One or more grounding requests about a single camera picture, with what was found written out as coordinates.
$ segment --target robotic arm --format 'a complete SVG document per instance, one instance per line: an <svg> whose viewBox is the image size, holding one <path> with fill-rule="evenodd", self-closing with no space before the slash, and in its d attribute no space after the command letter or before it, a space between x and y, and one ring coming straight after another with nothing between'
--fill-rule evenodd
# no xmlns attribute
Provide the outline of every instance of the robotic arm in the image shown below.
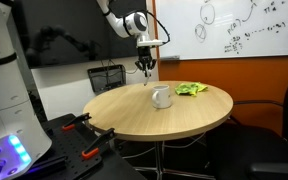
<svg viewBox="0 0 288 180"><path fill-rule="evenodd" d="M134 36L137 39L138 61L135 65L143 71L147 79L151 76L151 70L155 67L156 60L152 59L150 48L163 44L161 40L151 40L148 34L148 24L145 15L134 12L117 18L109 9L109 0L97 0L103 15L106 17L115 32L122 38Z"/></svg>

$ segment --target white wall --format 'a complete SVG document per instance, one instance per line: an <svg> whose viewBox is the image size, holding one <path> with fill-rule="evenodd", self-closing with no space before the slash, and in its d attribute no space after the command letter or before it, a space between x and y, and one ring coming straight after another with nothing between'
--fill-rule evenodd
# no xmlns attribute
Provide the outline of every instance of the white wall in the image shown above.
<svg viewBox="0 0 288 180"><path fill-rule="evenodd" d="M152 2L147 0L147 7L152 12ZM150 32L154 32L152 20L149 19ZM153 49L152 57L156 58ZM127 72L134 72L137 57L113 59L115 64L123 64ZM32 74L42 100L47 119L53 119L67 113L82 114L84 106L95 97L87 69L100 67L101 62L82 63L58 67L32 69ZM157 66L152 72L150 81L157 81ZM145 77L141 71L126 75L126 83L144 83Z"/></svg>

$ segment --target orange wall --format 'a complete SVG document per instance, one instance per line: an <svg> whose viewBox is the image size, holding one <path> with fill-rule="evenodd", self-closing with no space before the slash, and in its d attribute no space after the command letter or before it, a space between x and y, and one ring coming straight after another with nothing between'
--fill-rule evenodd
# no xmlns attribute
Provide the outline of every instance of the orange wall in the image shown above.
<svg viewBox="0 0 288 180"><path fill-rule="evenodd" d="M152 2L156 14L155 0ZM267 99L282 103L288 86L288 56L159 61L158 71L161 81L183 80L211 84L228 92L234 101ZM281 134L280 107L238 105L233 108L233 115L243 124L267 127Z"/></svg>

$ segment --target black desk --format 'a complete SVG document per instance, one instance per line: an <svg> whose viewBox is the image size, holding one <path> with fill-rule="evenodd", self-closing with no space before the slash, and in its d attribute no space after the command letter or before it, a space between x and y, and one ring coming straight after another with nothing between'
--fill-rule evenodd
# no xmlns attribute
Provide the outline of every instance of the black desk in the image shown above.
<svg viewBox="0 0 288 180"><path fill-rule="evenodd" d="M73 114L67 114L65 116L56 118L54 120L42 123L42 127L47 129L53 129L61 127L66 122L75 118ZM76 124L75 129L78 133L91 144L97 136L93 131L89 130L84 124ZM137 172L128 162L126 162L121 156L115 151L108 150L101 155L102 163L96 166L91 174L86 175L83 179L92 180L103 180L103 179L114 179L114 180L144 180L145 178Z"/></svg>

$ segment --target white robot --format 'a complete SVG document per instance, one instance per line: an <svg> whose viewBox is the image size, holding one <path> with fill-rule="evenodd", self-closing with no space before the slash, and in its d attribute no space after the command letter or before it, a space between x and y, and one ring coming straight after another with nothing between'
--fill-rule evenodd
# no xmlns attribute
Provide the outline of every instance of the white robot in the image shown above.
<svg viewBox="0 0 288 180"><path fill-rule="evenodd" d="M137 38L139 61L136 65L149 78L155 66L150 48L163 42L150 40L145 15L135 12L116 18L108 8L109 0L97 2L119 36ZM12 0L0 0L0 179L14 179L24 174L52 144L34 114L17 66L6 26L12 3Z"/></svg>

